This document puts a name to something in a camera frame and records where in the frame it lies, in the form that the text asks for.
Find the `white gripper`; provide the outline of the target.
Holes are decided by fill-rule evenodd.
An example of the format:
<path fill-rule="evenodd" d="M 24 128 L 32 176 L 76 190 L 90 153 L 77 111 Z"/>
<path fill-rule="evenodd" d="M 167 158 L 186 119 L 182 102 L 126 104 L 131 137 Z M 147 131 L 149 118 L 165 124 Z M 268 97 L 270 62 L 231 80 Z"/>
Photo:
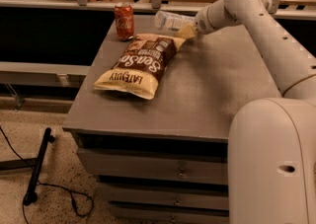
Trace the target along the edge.
<path fill-rule="evenodd" d="M 183 39 L 193 38 L 199 34 L 208 35 L 214 32 L 214 27 L 208 19 L 208 8 L 199 10 L 195 16 L 195 26 L 188 24 L 175 33 L 175 37 Z"/>

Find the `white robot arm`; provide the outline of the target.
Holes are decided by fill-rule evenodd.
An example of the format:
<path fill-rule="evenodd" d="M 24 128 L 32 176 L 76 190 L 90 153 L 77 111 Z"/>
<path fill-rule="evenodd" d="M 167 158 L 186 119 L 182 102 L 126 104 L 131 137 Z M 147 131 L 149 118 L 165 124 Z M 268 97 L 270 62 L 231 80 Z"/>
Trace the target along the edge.
<path fill-rule="evenodd" d="M 242 25 L 280 92 L 236 113 L 228 140 L 230 224 L 316 224 L 315 58 L 268 11 L 271 0 L 218 0 L 196 31 Z"/>

